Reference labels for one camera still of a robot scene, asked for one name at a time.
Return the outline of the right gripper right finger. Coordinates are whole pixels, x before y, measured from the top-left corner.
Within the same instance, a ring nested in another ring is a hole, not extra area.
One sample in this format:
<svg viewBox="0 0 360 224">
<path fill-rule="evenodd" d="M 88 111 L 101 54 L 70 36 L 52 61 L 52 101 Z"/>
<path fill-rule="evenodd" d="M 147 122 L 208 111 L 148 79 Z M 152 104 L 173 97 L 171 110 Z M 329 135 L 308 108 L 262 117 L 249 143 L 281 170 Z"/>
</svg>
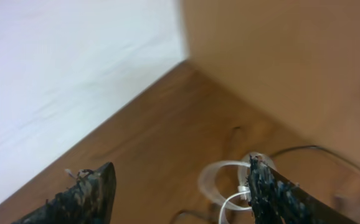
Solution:
<svg viewBox="0 0 360 224">
<path fill-rule="evenodd" d="M 248 176 L 256 224 L 355 224 L 255 156 Z"/>
</svg>

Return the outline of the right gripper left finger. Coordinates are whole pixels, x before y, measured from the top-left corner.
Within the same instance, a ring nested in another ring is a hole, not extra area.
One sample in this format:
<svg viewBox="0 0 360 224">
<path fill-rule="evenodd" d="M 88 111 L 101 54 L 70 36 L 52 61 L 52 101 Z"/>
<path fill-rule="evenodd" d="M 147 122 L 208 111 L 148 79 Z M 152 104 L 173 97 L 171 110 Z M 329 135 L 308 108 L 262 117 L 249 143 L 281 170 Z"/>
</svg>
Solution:
<svg viewBox="0 0 360 224">
<path fill-rule="evenodd" d="M 110 224 L 116 192 L 112 162 L 96 170 L 84 169 L 76 183 L 33 212 L 18 219 L 19 224 Z"/>
</svg>

